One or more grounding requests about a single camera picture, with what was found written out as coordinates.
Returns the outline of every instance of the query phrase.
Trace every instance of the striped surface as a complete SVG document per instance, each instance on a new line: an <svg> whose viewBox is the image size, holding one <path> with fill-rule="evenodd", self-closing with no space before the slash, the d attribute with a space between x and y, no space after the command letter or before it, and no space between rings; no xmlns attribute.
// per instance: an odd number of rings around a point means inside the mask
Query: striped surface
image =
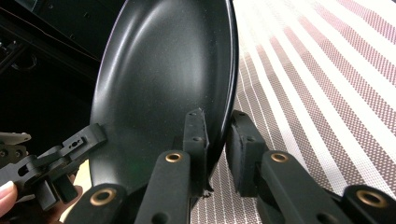
<svg viewBox="0 0 396 224"><path fill-rule="evenodd" d="M367 184L396 199L396 4L390 0L234 0L235 109L270 149L324 188ZM260 223L234 194L224 156L191 223Z"/></svg>

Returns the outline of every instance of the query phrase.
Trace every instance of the black frying pan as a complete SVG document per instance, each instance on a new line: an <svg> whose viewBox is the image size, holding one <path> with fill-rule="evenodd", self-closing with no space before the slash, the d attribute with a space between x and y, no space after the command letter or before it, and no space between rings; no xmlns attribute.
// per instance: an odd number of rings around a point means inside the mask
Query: black frying pan
<svg viewBox="0 0 396 224"><path fill-rule="evenodd" d="M102 61L91 123L107 143L90 155L92 184L128 193L147 185L157 157L177 148L187 112L205 111L208 171L232 112L238 42L230 0L128 1Z"/></svg>

